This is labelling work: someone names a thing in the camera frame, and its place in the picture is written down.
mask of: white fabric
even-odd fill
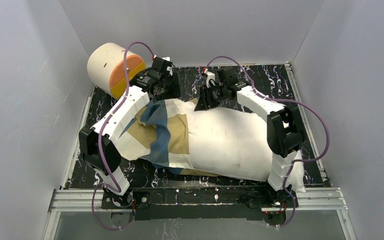
[[[255,113],[217,107],[194,111],[184,102],[189,129],[190,163],[194,169],[237,179],[267,181],[272,151],[267,124]],[[301,152],[296,159],[301,159]],[[292,188],[305,192],[304,165],[295,163],[289,176]]]

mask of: cylindrical container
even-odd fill
[[[90,80],[106,93],[119,99],[126,90],[124,54],[126,49],[109,42],[98,47],[87,61],[87,74]],[[126,57],[128,79],[146,68],[141,56],[131,51]]]

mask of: wall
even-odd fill
[[[330,127],[323,162],[357,238],[384,239],[384,1],[326,0],[292,66],[303,101]]]
[[[91,82],[58,1],[0,0],[0,240],[40,239]]]
[[[143,41],[177,66],[292,60],[324,0],[60,0],[87,53]],[[150,59],[143,47],[133,51]],[[219,64],[231,64],[219,60]]]

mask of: folded fabric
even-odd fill
[[[266,122],[255,113],[223,107],[194,111],[196,102],[150,102],[120,137],[116,147],[121,156],[145,159],[179,175],[267,181],[273,153]],[[305,192],[303,176],[303,164],[295,163],[289,178],[297,192]]]

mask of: floor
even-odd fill
[[[210,67],[210,71],[220,69],[220,66]],[[273,98],[295,99],[293,88],[289,82],[286,68],[278,65],[250,65],[246,66],[247,73],[255,81],[255,87],[263,94]],[[182,100],[197,98],[199,86],[203,83],[200,79],[201,67],[179,67],[179,82],[181,84]],[[237,67],[238,75],[243,77]],[[99,88],[94,89],[91,104],[85,125],[91,127],[99,121],[116,103],[116,100]],[[223,107],[238,111],[250,112],[246,107],[230,100],[224,102]],[[303,157],[313,158],[313,150],[308,141],[302,148]],[[218,187],[218,186],[255,186],[261,184],[257,181],[239,180],[224,176],[191,176],[175,175],[164,169],[155,169],[148,161],[122,160],[121,167],[133,188],[161,188],[161,187]],[[306,187],[329,186],[323,182],[318,165],[315,162],[304,165],[304,183]],[[68,179],[65,189],[93,189],[99,181],[95,171],[84,162],[77,159],[72,176]]]

